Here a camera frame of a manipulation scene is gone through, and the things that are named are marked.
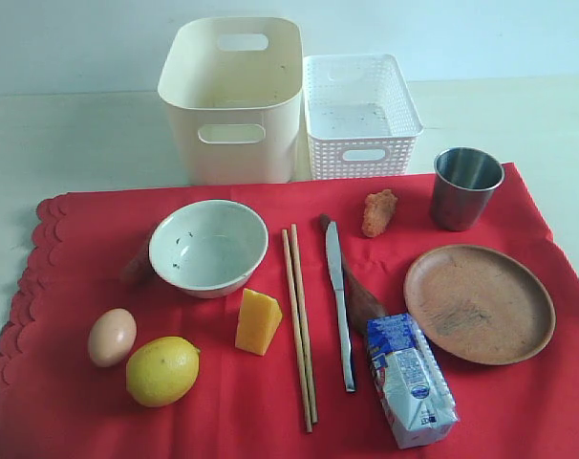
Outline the dark wooden spoon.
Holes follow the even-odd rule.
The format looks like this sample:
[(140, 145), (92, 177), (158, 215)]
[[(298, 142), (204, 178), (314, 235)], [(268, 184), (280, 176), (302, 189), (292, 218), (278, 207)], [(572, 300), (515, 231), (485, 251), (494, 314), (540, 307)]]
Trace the dark wooden spoon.
[(332, 219), (327, 214), (319, 215), (320, 225), (326, 238), (326, 257), (332, 287), (345, 295), (348, 320), (362, 337), (367, 336), (368, 322), (387, 316), (384, 306), (354, 276), (342, 250), (339, 237), (329, 243), (328, 228)]

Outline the brown wooden plate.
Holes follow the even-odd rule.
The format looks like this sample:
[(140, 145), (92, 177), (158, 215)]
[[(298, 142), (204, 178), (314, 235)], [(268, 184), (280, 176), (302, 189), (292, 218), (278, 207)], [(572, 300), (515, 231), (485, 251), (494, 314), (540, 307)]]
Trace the brown wooden plate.
[(476, 245), (448, 245), (418, 257), (403, 286), (408, 312), (446, 352), (478, 364), (528, 360), (556, 326), (543, 283), (512, 257)]

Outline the fried chicken nugget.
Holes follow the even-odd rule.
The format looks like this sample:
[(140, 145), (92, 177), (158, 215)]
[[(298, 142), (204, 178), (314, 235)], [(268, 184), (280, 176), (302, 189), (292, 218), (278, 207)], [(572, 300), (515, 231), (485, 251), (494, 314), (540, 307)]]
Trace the fried chicken nugget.
[(365, 199), (362, 233), (370, 238), (382, 234), (390, 224), (396, 206), (397, 196), (391, 189), (383, 189), (377, 193), (368, 194)]

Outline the yellow lemon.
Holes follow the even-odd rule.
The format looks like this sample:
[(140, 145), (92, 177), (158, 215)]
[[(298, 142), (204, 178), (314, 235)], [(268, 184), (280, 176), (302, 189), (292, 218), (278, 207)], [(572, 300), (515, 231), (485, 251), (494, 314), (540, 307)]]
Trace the yellow lemon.
[(200, 349), (182, 337), (162, 337), (140, 347), (126, 363), (126, 390), (146, 407), (173, 404), (193, 386)]

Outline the silver table knife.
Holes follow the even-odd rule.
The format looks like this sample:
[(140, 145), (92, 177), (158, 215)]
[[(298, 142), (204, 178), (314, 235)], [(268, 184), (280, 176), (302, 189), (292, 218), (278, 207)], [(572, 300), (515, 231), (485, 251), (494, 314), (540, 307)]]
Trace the silver table knife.
[(334, 221), (330, 221), (326, 227), (325, 243), (329, 275), (336, 303), (343, 381), (345, 390), (349, 393), (354, 393), (356, 391), (356, 383), (353, 365), (353, 346), (349, 331), (349, 322), (345, 303), (344, 276), (342, 269), (340, 241), (337, 232), (337, 226)]

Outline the white perforated plastic basket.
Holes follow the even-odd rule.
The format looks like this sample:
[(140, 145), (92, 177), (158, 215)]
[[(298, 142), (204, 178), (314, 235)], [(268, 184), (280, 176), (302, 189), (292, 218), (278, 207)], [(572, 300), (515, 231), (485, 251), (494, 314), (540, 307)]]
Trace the white perforated plastic basket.
[(393, 55), (307, 56), (303, 94), (313, 179), (406, 172), (423, 126)]

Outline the yellow cheese wedge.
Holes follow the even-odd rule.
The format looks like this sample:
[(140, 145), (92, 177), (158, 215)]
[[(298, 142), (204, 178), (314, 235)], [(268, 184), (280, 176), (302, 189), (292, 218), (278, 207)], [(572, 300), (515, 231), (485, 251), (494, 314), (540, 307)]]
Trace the yellow cheese wedge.
[(274, 297), (250, 289), (243, 289), (235, 347), (258, 356), (264, 356), (282, 317), (281, 308)]

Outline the left wooden chopstick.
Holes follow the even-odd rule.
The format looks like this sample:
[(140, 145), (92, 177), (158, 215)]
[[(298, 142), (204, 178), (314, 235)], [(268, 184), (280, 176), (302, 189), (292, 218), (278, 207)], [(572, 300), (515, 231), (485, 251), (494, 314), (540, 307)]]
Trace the left wooden chopstick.
[(298, 313), (298, 304), (295, 291), (295, 282), (293, 276), (292, 259), (290, 254), (290, 241), (288, 231), (282, 230), (282, 242), (284, 249), (284, 257), (286, 264), (286, 276), (289, 287), (289, 302), (291, 310), (291, 321), (293, 328), (293, 340), (296, 353), (296, 363), (298, 368), (298, 376), (301, 388), (302, 405), (304, 411), (305, 428), (308, 433), (312, 433), (312, 418), (311, 418), (311, 404), (309, 396), (309, 387), (306, 375), (306, 365), (303, 352), (302, 334), (300, 328), (300, 320)]

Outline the stainless steel cup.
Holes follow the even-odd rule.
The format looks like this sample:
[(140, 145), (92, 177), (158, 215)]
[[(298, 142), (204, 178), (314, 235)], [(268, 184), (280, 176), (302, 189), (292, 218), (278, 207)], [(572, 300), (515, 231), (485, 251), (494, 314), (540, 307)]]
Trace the stainless steel cup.
[(451, 231), (469, 230), (478, 222), (505, 175), (490, 154), (466, 146), (439, 153), (434, 171), (430, 215), (439, 227)]

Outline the red scalloped tablecloth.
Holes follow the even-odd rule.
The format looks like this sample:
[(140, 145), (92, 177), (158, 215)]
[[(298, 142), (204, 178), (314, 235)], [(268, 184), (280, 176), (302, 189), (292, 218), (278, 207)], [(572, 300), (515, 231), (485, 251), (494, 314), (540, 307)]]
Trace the red scalloped tablecloth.
[[(0, 458), (579, 458), (579, 279), (513, 164), (505, 166), (479, 223), (438, 229), (429, 216), (433, 178), (196, 186), (68, 193), (41, 202), (34, 248), (0, 336)], [(394, 216), (377, 237), (362, 233), (368, 194), (391, 189)], [(269, 248), (249, 280), (290, 310), (280, 232), (298, 228), (319, 421), (305, 430), (290, 317), (264, 356), (234, 345), (239, 294), (200, 300), (157, 277), (119, 281), (148, 231), (173, 210), (229, 199), (258, 212)], [(360, 281), (392, 314), (404, 276), (422, 253), (478, 244), (519, 260), (544, 283), (557, 323), (548, 346), (514, 365), (487, 367), (436, 353), (459, 421), (442, 441), (399, 449), (354, 339), (358, 388), (343, 385), (335, 304), (320, 214), (334, 219)], [(125, 388), (125, 367), (98, 368), (92, 325), (128, 309), (137, 344), (182, 336), (201, 351), (200, 374), (178, 402), (146, 408)]]

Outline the brown egg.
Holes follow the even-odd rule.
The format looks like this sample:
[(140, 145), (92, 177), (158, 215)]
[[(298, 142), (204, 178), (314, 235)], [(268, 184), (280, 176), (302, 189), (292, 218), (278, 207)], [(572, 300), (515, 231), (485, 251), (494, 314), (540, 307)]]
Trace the brown egg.
[(137, 324), (132, 314), (116, 308), (100, 316), (88, 337), (88, 353), (98, 367), (110, 367), (122, 361), (133, 347)]

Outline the blue white milk carton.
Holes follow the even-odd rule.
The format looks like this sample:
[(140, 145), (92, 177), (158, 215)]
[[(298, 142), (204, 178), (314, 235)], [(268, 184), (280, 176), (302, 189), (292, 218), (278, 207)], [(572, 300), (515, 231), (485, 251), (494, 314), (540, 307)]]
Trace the blue white milk carton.
[(430, 345), (409, 314), (367, 322), (367, 351), (385, 417), (401, 449), (444, 439), (459, 421)]

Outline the white ceramic bowl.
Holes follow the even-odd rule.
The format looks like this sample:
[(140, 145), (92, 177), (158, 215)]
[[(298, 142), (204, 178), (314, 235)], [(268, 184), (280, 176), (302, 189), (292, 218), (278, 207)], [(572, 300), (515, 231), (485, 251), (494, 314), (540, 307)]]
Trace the white ceramic bowl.
[(179, 208), (154, 230), (148, 256), (168, 284), (198, 298), (243, 287), (268, 250), (268, 228), (252, 208), (229, 200), (203, 200)]

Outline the cream plastic bin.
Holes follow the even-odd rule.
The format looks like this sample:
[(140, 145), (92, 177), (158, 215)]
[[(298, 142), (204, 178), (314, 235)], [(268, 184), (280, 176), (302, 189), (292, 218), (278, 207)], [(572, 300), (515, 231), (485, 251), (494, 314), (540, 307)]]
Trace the cream plastic bin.
[(277, 17), (211, 17), (176, 33), (158, 94), (191, 185), (286, 183), (300, 126), (303, 49)]

